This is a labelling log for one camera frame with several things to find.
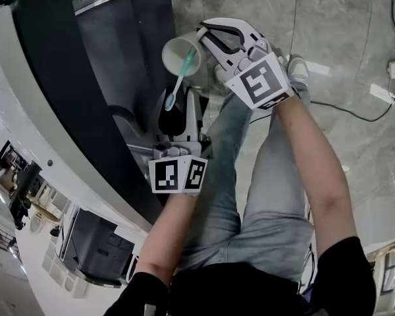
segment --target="white cup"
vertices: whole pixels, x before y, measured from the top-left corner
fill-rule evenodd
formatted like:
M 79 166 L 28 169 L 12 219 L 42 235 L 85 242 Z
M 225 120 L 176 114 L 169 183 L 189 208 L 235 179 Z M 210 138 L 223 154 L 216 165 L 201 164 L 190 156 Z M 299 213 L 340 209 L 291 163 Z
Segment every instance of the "white cup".
M 196 37 L 196 32 L 190 32 L 178 38 L 171 39 L 165 44 L 162 53 L 163 63 L 171 74 L 180 75 L 184 60 L 191 46 L 196 49 L 196 54 L 192 62 L 190 62 L 185 76 L 194 75 L 205 60 L 205 50 Z

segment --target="marble floor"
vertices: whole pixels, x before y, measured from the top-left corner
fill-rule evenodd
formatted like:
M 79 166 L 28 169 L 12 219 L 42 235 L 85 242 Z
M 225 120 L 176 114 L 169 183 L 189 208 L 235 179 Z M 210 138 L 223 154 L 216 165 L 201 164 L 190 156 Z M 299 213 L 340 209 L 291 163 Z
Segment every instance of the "marble floor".
M 286 54 L 298 53 L 311 69 L 309 89 L 317 101 L 375 118 L 389 104 L 372 94 L 390 89 L 388 62 L 395 59 L 391 0 L 172 0 L 176 31 L 185 34 L 216 16 L 243 18 Z M 211 73 L 214 62 L 194 78 L 205 88 L 212 123 L 223 102 Z M 363 122 L 334 109 L 311 111 L 340 161 L 354 206 L 370 201 L 395 209 L 395 104 L 383 119 Z M 256 153 L 267 135 L 269 119 L 250 126 L 237 160 L 238 210 L 243 211 Z

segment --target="sleeve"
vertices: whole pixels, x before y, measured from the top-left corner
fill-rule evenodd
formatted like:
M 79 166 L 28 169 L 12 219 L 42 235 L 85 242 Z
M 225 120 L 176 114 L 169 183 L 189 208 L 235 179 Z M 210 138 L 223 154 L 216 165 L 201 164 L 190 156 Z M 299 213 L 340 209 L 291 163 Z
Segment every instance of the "sleeve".
M 345 239 L 319 258 L 310 304 L 329 316 L 373 314 L 375 281 L 359 238 Z
M 148 273 L 136 273 L 104 316 L 165 316 L 169 289 Z

